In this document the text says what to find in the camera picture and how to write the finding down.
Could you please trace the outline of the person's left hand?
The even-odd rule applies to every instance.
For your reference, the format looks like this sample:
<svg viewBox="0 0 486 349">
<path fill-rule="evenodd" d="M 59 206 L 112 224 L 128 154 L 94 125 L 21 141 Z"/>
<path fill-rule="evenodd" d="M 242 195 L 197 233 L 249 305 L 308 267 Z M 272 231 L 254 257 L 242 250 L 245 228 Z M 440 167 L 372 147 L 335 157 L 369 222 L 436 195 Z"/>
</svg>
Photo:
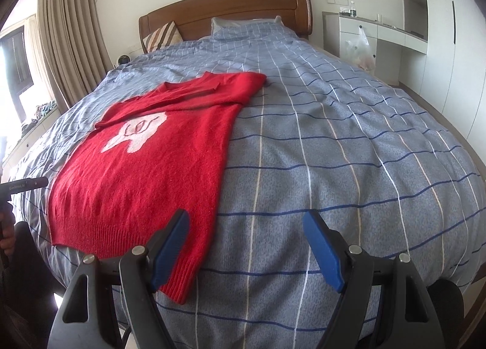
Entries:
<svg viewBox="0 0 486 349">
<path fill-rule="evenodd" d="M 7 257 L 13 255 L 16 244 L 15 222 L 16 219 L 12 212 L 12 205 L 8 202 L 1 206 L 1 250 Z"/>
</svg>

